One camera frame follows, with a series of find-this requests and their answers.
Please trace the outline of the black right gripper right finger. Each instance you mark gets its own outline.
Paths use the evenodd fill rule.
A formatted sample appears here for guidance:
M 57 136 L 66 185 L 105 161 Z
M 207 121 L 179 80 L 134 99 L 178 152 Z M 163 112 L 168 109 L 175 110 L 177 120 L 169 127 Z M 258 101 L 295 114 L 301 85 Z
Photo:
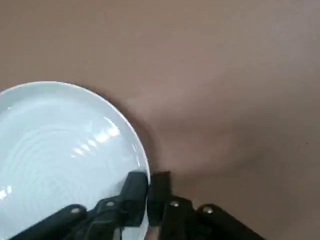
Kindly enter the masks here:
M 173 195 L 168 171 L 151 175 L 147 216 L 151 227 L 159 227 L 159 240 L 264 240 L 215 204 L 194 208 L 191 200 Z

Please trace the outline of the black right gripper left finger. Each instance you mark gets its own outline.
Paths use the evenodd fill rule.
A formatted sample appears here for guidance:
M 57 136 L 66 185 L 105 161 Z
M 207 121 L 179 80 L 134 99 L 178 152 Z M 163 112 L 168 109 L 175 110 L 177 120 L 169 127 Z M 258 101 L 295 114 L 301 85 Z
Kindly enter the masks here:
M 148 178 L 128 173 L 120 194 L 103 198 L 87 210 L 68 205 L 13 236 L 14 240 L 121 240 L 125 227 L 139 227 L 144 219 Z

